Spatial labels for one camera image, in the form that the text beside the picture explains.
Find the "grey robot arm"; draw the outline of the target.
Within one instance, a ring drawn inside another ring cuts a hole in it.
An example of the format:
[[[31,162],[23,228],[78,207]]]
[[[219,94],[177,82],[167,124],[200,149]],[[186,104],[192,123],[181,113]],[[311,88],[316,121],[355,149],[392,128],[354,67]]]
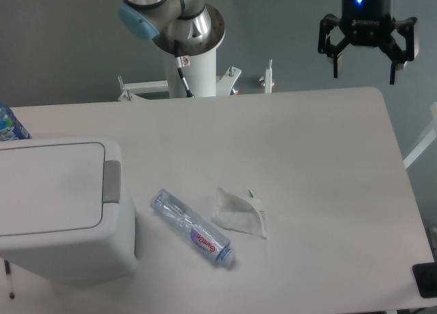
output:
[[[390,83],[396,72],[419,53],[417,18],[396,20],[394,0],[341,0],[341,16],[327,14],[320,21],[318,53],[333,63],[339,76],[339,59],[349,45],[379,48],[391,61]],[[204,0],[123,0],[117,10],[121,21],[142,40],[153,40],[170,24],[196,20],[206,14]]]

